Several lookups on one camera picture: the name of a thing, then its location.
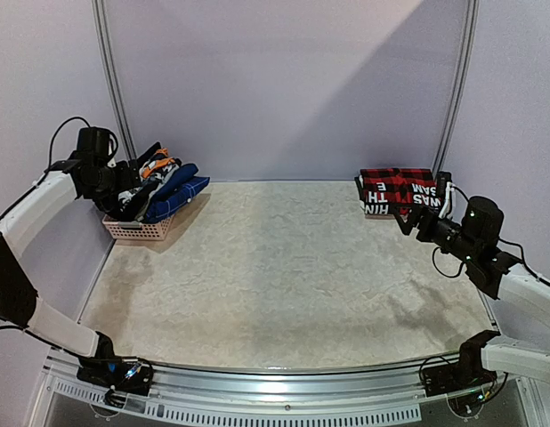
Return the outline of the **black t-shirt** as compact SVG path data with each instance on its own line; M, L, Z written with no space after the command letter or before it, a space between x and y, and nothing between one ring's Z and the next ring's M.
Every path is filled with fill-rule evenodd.
M162 149L161 143L156 141L139 157L134 160L130 160L129 165L134 166L137 170L140 170L159 149Z

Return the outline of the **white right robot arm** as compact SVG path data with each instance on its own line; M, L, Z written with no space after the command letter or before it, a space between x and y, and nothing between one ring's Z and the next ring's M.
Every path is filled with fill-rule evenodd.
M550 282L522 258L497 247L504 213L495 202L471 197L460 223L423 205L412 207L406 216L395 206L393 215L404 235L418 229L418 241L433 243L462 262L466 276L483 294L508 302L550 329ZM461 344L450 380L459 388L468 388L485 373L495 371L550 384L550 353L497 331L485 331Z

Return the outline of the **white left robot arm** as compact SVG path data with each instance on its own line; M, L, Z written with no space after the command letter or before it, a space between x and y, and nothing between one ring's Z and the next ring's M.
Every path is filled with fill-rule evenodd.
M136 160L117 161L117 136L85 124L69 158L50 160L43 175L0 214L0 320L68 354L88 360L89 373L104 386L122 379L112 341L56 310L38 294L20 258L28 245L66 206L83 198L112 209L119 193L139 185Z

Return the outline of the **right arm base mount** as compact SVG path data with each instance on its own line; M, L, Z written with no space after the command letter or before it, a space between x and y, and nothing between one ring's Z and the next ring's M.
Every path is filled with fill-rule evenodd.
M497 372L485 369L480 362L441 360L440 365L427 367L427 359L419 368L419 380L427 397L472 390L484 384L495 386L497 383Z

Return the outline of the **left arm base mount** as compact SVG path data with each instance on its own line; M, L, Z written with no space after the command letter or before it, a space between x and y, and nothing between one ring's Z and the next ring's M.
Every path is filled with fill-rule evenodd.
M147 359L114 357L112 359L79 358L77 379L114 391L147 397L154 368Z

